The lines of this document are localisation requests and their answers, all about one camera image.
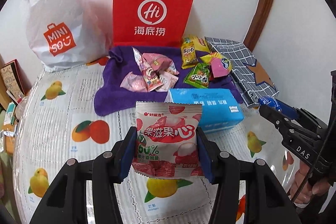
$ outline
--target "metal screw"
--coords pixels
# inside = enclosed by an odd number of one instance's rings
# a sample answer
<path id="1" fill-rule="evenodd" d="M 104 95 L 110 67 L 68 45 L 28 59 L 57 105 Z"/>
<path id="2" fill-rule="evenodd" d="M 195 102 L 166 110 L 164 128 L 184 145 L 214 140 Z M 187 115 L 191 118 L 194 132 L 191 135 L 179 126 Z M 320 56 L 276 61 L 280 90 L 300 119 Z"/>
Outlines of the metal screw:
<path id="1" fill-rule="evenodd" d="M 75 159 L 69 159 L 68 161 L 67 161 L 67 165 L 74 165 L 76 163 L 76 160 Z"/>
<path id="2" fill-rule="evenodd" d="M 222 157 L 222 158 L 228 158 L 230 156 L 230 154 L 226 151 L 222 151 L 221 153 L 219 153 L 219 155 Z"/>
<path id="3" fill-rule="evenodd" d="M 106 152 L 104 152 L 103 157 L 107 159 L 107 158 L 111 158 L 112 155 L 113 155 L 113 154 L 112 154 L 111 151 L 106 151 Z"/>
<path id="4" fill-rule="evenodd" d="M 263 166 L 265 165 L 265 161 L 263 159 L 257 159 L 257 164 Z"/>

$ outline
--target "purple towel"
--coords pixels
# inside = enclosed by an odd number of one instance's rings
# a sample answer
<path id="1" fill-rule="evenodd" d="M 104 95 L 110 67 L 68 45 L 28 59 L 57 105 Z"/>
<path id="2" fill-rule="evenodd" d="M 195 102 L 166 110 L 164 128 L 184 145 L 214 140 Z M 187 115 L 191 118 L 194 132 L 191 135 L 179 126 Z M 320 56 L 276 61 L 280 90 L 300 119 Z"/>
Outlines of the purple towel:
<path id="1" fill-rule="evenodd" d="M 155 52 L 164 54 L 172 59 L 176 69 L 180 72 L 175 88 L 193 88 L 193 86 L 183 83 L 184 78 L 191 71 L 181 69 L 182 59 L 181 50 L 174 47 L 136 47 L 141 53 Z M 167 92 L 132 92 L 120 87 L 124 77 L 133 71 L 136 75 L 141 75 L 139 67 L 134 59 L 133 49 L 130 46 L 119 46 L 110 52 L 110 60 L 107 62 L 103 71 L 104 86 L 100 88 L 94 97 L 94 110 L 99 116 L 105 116 L 118 110 L 135 107 L 136 101 L 164 102 Z M 207 52 L 197 52 L 197 56 L 204 56 Z M 230 89 L 238 103 L 243 100 L 236 86 L 232 83 L 230 76 L 222 77 L 211 81 L 210 88 Z"/>

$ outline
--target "green snack package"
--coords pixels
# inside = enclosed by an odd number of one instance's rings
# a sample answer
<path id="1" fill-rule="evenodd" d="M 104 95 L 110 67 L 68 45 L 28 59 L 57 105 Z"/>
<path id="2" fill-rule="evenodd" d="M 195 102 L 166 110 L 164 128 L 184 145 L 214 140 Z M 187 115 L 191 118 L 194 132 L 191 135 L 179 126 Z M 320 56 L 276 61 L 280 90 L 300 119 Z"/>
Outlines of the green snack package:
<path id="1" fill-rule="evenodd" d="M 206 89 L 209 87 L 209 75 L 209 66 L 205 63 L 198 63 L 183 82 L 196 88 Z"/>

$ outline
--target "blue tissue pack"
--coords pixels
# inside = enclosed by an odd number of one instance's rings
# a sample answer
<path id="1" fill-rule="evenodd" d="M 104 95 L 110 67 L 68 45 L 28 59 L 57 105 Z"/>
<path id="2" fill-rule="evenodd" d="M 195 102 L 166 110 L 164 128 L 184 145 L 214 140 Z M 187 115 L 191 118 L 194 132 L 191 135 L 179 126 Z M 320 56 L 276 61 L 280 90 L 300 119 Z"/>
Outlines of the blue tissue pack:
<path id="1" fill-rule="evenodd" d="M 170 89 L 165 102 L 202 104 L 198 125 L 205 134 L 233 128 L 244 119 L 239 104 L 228 89 Z"/>

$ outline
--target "red paper bag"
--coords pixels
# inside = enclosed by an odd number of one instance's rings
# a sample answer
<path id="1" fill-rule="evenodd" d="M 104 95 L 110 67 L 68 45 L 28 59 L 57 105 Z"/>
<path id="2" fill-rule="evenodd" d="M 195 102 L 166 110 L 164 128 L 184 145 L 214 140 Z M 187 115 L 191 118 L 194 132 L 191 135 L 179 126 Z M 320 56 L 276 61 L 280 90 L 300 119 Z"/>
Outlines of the red paper bag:
<path id="1" fill-rule="evenodd" d="M 113 0 L 115 46 L 179 47 L 193 0 Z"/>

